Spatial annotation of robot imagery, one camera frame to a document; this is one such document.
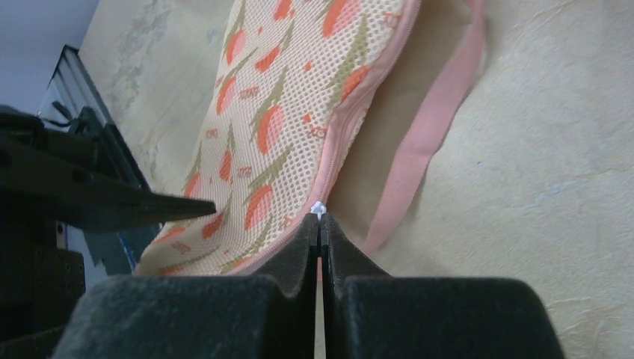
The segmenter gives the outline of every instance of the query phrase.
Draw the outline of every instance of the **pink trim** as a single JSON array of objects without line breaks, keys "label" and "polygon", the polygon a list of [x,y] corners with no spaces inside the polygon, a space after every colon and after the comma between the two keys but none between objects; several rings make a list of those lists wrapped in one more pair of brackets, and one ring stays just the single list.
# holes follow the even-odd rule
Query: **pink trim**
[{"label": "pink trim", "polygon": [[363,245],[366,254],[376,251],[403,219],[425,176],[431,157],[440,149],[463,98],[476,79],[485,41],[482,0],[468,3],[473,9],[473,22],[431,86],[410,129],[398,146]]},{"label": "pink trim", "polygon": [[359,116],[365,107],[372,101],[374,92],[394,67],[394,63],[401,54],[416,22],[421,1],[405,0],[401,19],[387,46],[374,62],[362,82],[333,111],[332,118],[328,124],[324,149],[321,152],[315,182],[301,211],[298,212],[291,224],[280,234],[280,238],[273,245],[242,264],[239,268],[229,271],[228,275],[250,274],[256,271],[291,240],[304,219],[304,214],[310,212],[310,207],[315,202],[318,200],[326,202],[327,196],[330,194],[330,190],[336,180],[336,174],[339,172],[342,152],[346,150],[342,146],[349,144],[350,137],[354,131],[355,121],[359,120]]}]

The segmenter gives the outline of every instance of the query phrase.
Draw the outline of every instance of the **orange tulip print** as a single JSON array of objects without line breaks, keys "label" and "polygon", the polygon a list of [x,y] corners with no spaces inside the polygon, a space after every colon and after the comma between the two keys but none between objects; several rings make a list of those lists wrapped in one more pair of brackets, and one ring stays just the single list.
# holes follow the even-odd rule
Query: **orange tulip print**
[{"label": "orange tulip print", "polygon": [[227,148],[224,151],[224,156],[220,164],[220,179],[224,182],[231,182],[231,166],[233,164],[234,150],[236,150],[236,138],[233,135],[233,125],[229,125]]},{"label": "orange tulip print", "polygon": [[185,231],[187,230],[187,228],[182,227],[182,226],[175,226],[172,227],[168,230],[167,233],[165,233],[163,236],[158,237],[157,239],[155,239],[152,244],[153,245],[157,245],[159,243],[165,243],[165,242],[169,242],[171,239],[175,239],[177,238],[180,234],[183,234]]},{"label": "orange tulip print", "polygon": [[277,7],[275,8],[273,20],[280,21],[282,19],[285,19],[289,15],[289,11],[291,10],[291,2],[291,0],[280,0],[277,3]]},{"label": "orange tulip print", "polygon": [[202,148],[198,147],[194,165],[191,167],[189,174],[185,178],[185,186],[182,188],[185,197],[198,197],[200,195],[200,157],[202,156]]},{"label": "orange tulip print", "polygon": [[251,245],[245,248],[237,257],[224,263],[220,267],[220,273],[225,274],[228,271],[235,269],[239,267],[240,265],[244,264],[249,259],[251,259],[254,255],[258,254],[260,250],[262,249],[262,247],[264,247],[264,244],[266,242],[266,236],[271,231],[272,224],[273,224],[273,218],[269,217],[268,221],[266,221],[266,224],[264,225],[264,229],[262,230],[262,232],[260,232],[255,242],[253,242]]},{"label": "orange tulip print", "polygon": [[211,238],[222,225],[223,213],[215,216],[209,223],[203,227],[203,239]]},{"label": "orange tulip print", "polygon": [[361,0],[329,0],[324,13],[324,23],[321,33],[324,37],[332,37],[337,32],[348,27],[357,17],[361,9]]},{"label": "orange tulip print", "polygon": [[370,70],[370,66],[363,65],[356,69],[348,78],[345,80],[343,84],[343,94],[341,96],[341,100],[343,101],[350,92],[352,92],[357,86],[361,83],[361,81],[366,77],[368,71]]},{"label": "orange tulip print", "polygon": [[227,52],[225,53],[227,64],[231,65],[233,60],[240,55],[240,52],[242,52],[246,44],[247,34],[244,32],[244,29],[240,29],[231,37],[227,46]]},{"label": "orange tulip print", "polygon": [[247,34],[244,32],[244,16],[246,14],[245,0],[242,0],[240,11],[236,17],[233,27],[227,34],[227,38],[224,41],[224,52],[227,64],[231,65],[234,59],[240,55],[240,52],[247,43]]},{"label": "orange tulip print", "polygon": [[275,59],[280,55],[281,52],[286,50],[291,44],[291,37],[293,35],[293,29],[295,28],[295,21],[291,22],[289,28],[284,33],[284,37],[280,43],[278,43],[271,51],[267,52],[262,58],[260,58],[256,62],[256,70],[261,73],[264,73],[268,70],[271,65],[274,63]]},{"label": "orange tulip print", "polygon": [[169,266],[169,267],[165,267],[165,268],[161,268],[158,271],[156,271],[156,274],[158,275],[170,275],[170,274],[176,274],[180,271],[182,271],[183,267],[181,266]]},{"label": "orange tulip print", "polygon": [[249,61],[255,51],[256,50],[253,50],[249,55],[242,59],[242,61],[240,61],[240,63],[229,71],[227,76],[225,76],[222,81],[222,85],[220,86],[220,90],[218,91],[218,98],[216,99],[216,114],[223,114],[231,105],[231,102],[236,95],[236,75],[238,74],[238,71],[240,71]]},{"label": "orange tulip print", "polygon": [[262,121],[260,121],[257,133],[257,147],[263,155],[268,154],[277,143],[277,139],[280,138],[282,133],[283,124],[284,113],[280,105],[271,107],[262,118]]},{"label": "orange tulip print", "polygon": [[262,173],[260,173],[251,183],[249,184],[249,189],[251,190],[251,195],[244,202],[244,205],[251,201],[251,198],[254,196],[255,191],[258,188],[261,188],[265,184],[271,184],[275,181],[279,175],[280,171],[286,164],[286,161],[289,159],[289,155],[293,151],[293,146],[288,146],[284,152],[282,152]]},{"label": "orange tulip print", "polygon": [[258,188],[249,202],[247,207],[247,215],[244,219],[244,230],[249,230],[261,222],[271,210],[273,203],[273,187],[271,185],[263,185]]},{"label": "orange tulip print", "polygon": [[288,67],[284,68],[271,93],[264,100],[251,121],[251,126],[253,126],[251,140],[257,139],[258,150],[263,155],[271,152],[271,148],[275,146],[282,132],[284,115],[279,102],[284,91],[287,71]]}]

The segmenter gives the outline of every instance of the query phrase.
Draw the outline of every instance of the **mesh laundry bag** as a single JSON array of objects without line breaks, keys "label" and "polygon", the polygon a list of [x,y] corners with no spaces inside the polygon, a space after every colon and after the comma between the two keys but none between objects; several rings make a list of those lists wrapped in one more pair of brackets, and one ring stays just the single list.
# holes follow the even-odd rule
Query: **mesh laundry bag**
[{"label": "mesh laundry bag", "polygon": [[[215,93],[183,186],[217,215],[168,223],[141,274],[249,273],[326,202],[378,85],[405,45],[421,0],[237,0]],[[397,151],[364,250],[396,227],[481,56],[475,19]]]}]

